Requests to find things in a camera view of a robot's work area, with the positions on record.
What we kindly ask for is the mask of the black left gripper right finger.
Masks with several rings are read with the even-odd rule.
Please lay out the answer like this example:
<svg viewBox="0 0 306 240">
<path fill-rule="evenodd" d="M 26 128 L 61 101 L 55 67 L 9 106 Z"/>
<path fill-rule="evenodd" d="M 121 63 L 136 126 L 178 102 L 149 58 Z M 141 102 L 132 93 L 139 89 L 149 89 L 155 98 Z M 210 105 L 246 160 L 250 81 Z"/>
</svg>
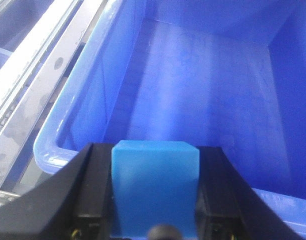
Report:
<svg viewBox="0 0 306 240">
<path fill-rule="evenodd" d="M 255 193 L 220 147 L 198 146 L 199 240 L 300 240 Z"/>
</svg>

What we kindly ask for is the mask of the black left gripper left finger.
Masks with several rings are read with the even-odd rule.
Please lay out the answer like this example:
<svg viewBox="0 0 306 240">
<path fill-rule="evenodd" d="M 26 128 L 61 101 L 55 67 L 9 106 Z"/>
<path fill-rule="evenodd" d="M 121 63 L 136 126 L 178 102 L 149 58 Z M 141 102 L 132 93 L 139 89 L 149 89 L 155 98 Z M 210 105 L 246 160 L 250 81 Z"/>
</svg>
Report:
<svg viewBox="0 0 306 240">
<path fill-rule="evenodd" d="M 0 207 L 0 240 L 108 240 L 113 145 L 87 144 L 52 177 Z"/>
</svg>

